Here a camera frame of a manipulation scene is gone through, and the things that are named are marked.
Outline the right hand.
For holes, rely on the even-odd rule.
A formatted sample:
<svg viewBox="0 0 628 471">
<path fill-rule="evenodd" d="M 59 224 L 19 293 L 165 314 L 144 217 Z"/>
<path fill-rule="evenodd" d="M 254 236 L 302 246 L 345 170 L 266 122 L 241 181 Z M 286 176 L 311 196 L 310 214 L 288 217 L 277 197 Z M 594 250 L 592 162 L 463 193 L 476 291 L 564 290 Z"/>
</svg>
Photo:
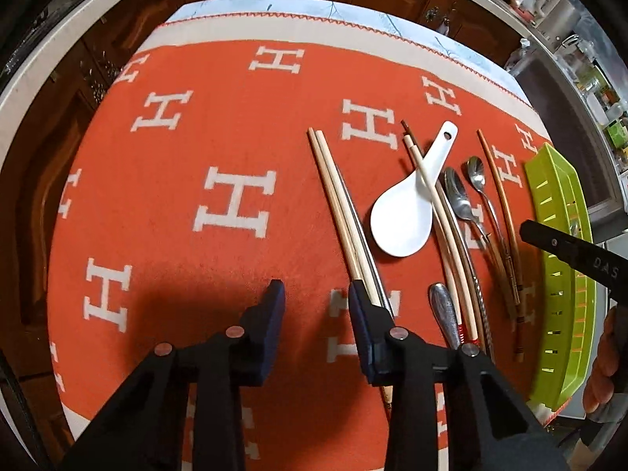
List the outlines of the right hand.
<svg viewBox="0 0 628 471">
<path fill-rule="evenodd" d="M 614 393 L 612 376 L 619 369 L 619 351 L 613 339 L 615 319 L 616 308 L 613 307 L 604 320 L 604 330 L 597 345 L 592 372 L 583 391 L 582 405 L 587 414 L 592 414 L 598 407 L 607 404 Z"/>
</svg>

